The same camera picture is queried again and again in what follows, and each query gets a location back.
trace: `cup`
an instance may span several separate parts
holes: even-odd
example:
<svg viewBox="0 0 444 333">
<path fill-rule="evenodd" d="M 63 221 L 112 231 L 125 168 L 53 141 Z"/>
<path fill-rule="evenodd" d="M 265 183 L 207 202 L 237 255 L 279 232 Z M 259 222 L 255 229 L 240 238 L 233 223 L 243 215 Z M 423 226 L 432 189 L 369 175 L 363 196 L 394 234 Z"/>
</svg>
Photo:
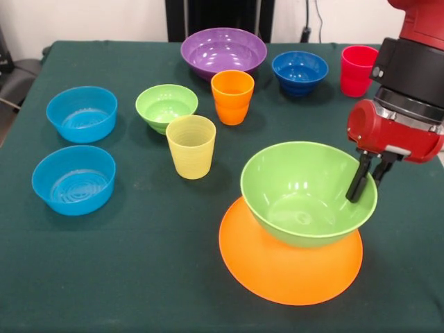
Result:
<svg viewBox="0 0 444 333">
<path fill-rule="evenodd" d="M 219 120 L 225 125 L 239 125 L 244 121 L 255 80 L 244 71 L 220 71 L 211 79 L 216 112 Z"/>
<path fill-rule="evenodd" d="M 166 138 L 181 177 L 199 179 L 210 171 L 216 139 L 211 120 L 195 114 L 178 117 L 166 127 Z"/>
<path fill-rule="evenodd" d="M 378 50 L 365 45 L 346 47 L 341 55 L 341 91 L 349 97 L 362 97 L 370 87 L 369 79 Z"/>
</svg>

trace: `light blue bowl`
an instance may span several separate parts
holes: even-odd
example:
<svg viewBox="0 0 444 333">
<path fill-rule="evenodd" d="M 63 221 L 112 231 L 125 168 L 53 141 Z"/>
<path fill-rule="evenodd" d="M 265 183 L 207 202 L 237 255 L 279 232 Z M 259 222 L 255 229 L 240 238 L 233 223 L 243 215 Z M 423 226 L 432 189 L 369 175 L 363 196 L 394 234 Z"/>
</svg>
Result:
<svg viewBox="0 0 444 333">
<path fill-rule="evenodd" d="M 328 74 L 328 65 L 324 59 L 304 51 L 281 53 L 273 59 L 271 66 L 281 88 L 294 97 L 313 92 Z"/>
<path fill-rule="evenodd" d="M 66 140 L 87 144 L 103 139 L 116 125 L 117 98 L 101 87 L 75 87 L 55 96 L 46 116 Z"/>
<path fill-rule="evenodd" d="M 102 207 L 114 190 L 116 163 L 94 146 L 70 146 L 46 156 L 35 168 L 35 193 L 57 213 L 84 215 Z"/>
</svg>

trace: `bowl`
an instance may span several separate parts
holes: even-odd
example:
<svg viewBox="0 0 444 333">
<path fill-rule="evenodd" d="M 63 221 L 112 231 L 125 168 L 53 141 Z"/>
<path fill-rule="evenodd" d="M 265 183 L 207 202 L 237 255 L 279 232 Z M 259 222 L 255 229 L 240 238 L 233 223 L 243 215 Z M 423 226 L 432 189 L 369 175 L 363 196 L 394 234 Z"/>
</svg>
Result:
<svg viewBox="0 0 444 333">
<path fill-rule="evenodd" d="M 273 59 L 272 68 L 284 92 L 294 97 L 313 92 L 328 74 L 324 59 L 304 51 L 281 53 Z"/>
<path fill-rule="evenodd" d="M 142 92 L 136 100 L 136 111 L 156 132 L 165 135 L 175 118 L 195 113 L 196 94 L 182 85 L 156 85 Z"/>
<path fill-rule="evenodd" d="M 87 144 L 103 139 L 116 125 L 117 98 L 101 87 L 75 87 L 51 99 L 46 116 L 66 140 Z"/>
<path fill-rule="evenodd" d="M 70 146 L 46 156 L 35 168 L 35 193 L 57 213 L 88 214 L 102 207 L 114 189 L 116 163 L 94 146 Z"/>
<path fill-rule="evenodd" d="M 236 28 L 210 28 L 190 35 L 180 53 L 193 71 L 210 81 L 214 74 L 237 69 L 252 74 L 265 60 L 265 43 Z"/>
<path fill-rule="evenodd" d="M 345 198 L 358 166 L 331 146 L 284 142 L 249 159 L 241 192 L 257 222 L 276 239 L 302 248 L 325 246 L 358 229 L 375 211 L 377 188 L 369 174 L 359 202 Z"/>
</svg>

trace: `white wall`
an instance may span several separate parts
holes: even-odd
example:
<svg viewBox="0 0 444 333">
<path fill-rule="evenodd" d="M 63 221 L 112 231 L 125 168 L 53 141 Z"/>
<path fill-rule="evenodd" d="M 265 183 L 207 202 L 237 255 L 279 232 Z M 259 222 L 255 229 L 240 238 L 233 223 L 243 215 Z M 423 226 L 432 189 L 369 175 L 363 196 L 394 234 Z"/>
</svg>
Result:
<svg viewBox="0 0 444 333">
<path fill-rule="evenodd" d="M 318 4 L 323 42 L 381 43 L 399 35 L 404 18 L 387 0 Z M 0 0 L 0 25 L 14 60 L 41 58 L 56 40 L 168 40 L 164 0 Z M 304 25 L 305 0 L 275 0 L 272 42 L 298 42 Z M 310 26 L 317 42 L 314 0 Z"/>
<path fill-rule="evenodd" d="M 387 0 L 318 0 L 323 18 L 322 42 L 380 44 L 398 38 L 404 12 Z M 309 0 L 310 42 L 318 42 L 320 22 Z M 271 41 L 298 42 L 305 25 L 305 0 L 275 0 Z"/>
<path fill-rule="evenodd" d="M 164 0 L 0 0 L 0 25 L 14 60 L 56 40 L 168 40 Z"/>
</svg>

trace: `large green bowl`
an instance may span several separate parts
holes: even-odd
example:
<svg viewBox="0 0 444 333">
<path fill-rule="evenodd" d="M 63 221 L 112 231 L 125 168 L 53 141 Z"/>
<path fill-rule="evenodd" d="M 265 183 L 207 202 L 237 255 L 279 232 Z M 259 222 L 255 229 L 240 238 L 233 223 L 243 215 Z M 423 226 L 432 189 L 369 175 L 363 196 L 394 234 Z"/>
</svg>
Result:
<svg viewBox="0 0 444 333">
<path fill-rule="evenodd" d="M 375 211 L 377 188 L 369 174 L 357 203 L 345 197 L 358 165 L 324 144 L 276 144 L 247 162 L 241 192 L 256 220 L 275 238 L 303 248 L 324 246 L 356 230 Z"/>
<path fill-rule="evenodd" d="M 165 134 L 176 117 L 195 113 L 196 94 L 182 85 L 156 85 L 142 92 L 136 100 L 137 113 L 155 131 Z"/>
</svg>

